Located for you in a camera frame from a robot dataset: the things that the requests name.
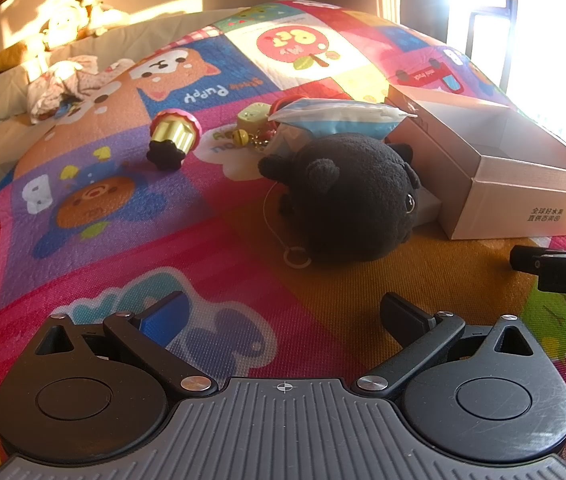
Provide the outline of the black plush toy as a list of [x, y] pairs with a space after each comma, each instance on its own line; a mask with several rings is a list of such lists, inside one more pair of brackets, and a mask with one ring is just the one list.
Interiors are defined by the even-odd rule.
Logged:
[[280, 213], [296, 222], [310, 257], [365, 262], [411, 237], [420, 189], [412, 158], [408, 144], [337, 133], [266, 155], [258, 168], [286, 186]]

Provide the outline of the pink cardboard box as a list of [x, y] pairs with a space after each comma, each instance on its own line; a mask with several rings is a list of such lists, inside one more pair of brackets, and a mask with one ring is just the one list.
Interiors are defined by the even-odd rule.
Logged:
[[408, 113], [389, 139], [440, 203], [451, 240], [566, 235], [566, 143], [506, 105], [393, 86]]

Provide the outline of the colourful cartoon play mat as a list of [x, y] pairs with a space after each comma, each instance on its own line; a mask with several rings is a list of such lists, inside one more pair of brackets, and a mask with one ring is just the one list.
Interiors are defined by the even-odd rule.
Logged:
[[[220, 379], [355, 378], [398, 348], [378, 318], [393, 291], [472, 324], [517, 314], [566, 382], [566, 294], [512, 270], [508, 240], [452, 242], [428, 223], [374, 262], [303, 266], [284, 254], [299, 233], [259, 153], [232, 142], [237, 114], [295, 94], [379, 102], [396, 84], [507, 103], [434, 38], [282, 0], [170, 42], [47, 126], [0, 184], [0, 383], [49, 315], [92, 324], [176, 290], [191, 303], [176, 352]], [[168, 108], [202, 127], [178, 171], [146, 158]]]

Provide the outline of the pink gold cupcake toy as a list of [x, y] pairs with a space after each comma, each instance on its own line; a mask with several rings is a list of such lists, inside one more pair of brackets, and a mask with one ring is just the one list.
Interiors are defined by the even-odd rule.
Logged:
[[197, 118], [186, 110], [162, 110], [149, 126], [146, 158], [161, 171], [178, 171], [186, 155], [193, 151], [202, 136]]

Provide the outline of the beige sofa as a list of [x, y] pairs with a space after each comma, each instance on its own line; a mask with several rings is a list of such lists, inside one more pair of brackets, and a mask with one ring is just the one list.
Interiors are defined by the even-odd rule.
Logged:
[[32, 60], [0, 74], [0, 181], [25, 154], [36, 134], [27, 115], [27, 90], [31, 81], [55, 63], [80, 55], [94, 55], [104, 70], [120, 58], [139, 61], [190, 32], [227, 18], [239, 10], [222, 9], [193, 14], [170, 14], [120, 27], [99, 37], [89, 37], [43, 52]]

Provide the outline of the red round toy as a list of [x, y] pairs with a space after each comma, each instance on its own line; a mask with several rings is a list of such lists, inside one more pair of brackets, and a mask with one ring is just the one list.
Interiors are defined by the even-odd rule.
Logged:
[[257, 148], [265, 148], [276, 135], [277, 128], [280, 124], [275, 120], [272, 120], [271, 116], [279, 110], [282, 110], [284, 107], [289, 106], [293, 102], [296, 102], [300, 99], [300, 94], [295, 94], [294, 96], [284, 96], [284, 98], [276, 100], [271, 105], [270, 111], [266, 115], [266, 122], [257, 130], [257, 135], [255, 137]]

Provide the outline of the crumpled white pink cloth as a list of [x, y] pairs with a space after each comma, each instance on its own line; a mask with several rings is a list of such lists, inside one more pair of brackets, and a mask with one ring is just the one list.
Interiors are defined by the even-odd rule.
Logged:
[[133, 65], [130, 58], [120, 58], [100, 68], [95, 55], [78, 55], [54, 63], [28, 85], [30, 122], [43, 122], [65, 106], [86, 101]]

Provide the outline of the plush toys on sofa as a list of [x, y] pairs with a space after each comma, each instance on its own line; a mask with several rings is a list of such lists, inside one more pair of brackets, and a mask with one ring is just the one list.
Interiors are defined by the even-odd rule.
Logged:
[[130, 24], [130, 14], [103, 0], [68, 0], [51, 10], [40, 36], [45, 50], [54, 51], [86, 37], [99, 37], [108, 30]]

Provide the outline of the yellow green plush keychain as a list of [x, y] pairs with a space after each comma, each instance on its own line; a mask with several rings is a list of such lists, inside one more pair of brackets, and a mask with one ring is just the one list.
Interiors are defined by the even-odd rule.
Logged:
[[236, 116], [232, 140], [238, 148], [252, 145], [264, 148], [269, 143], [269, 104], [255, 102], [243, 108]]

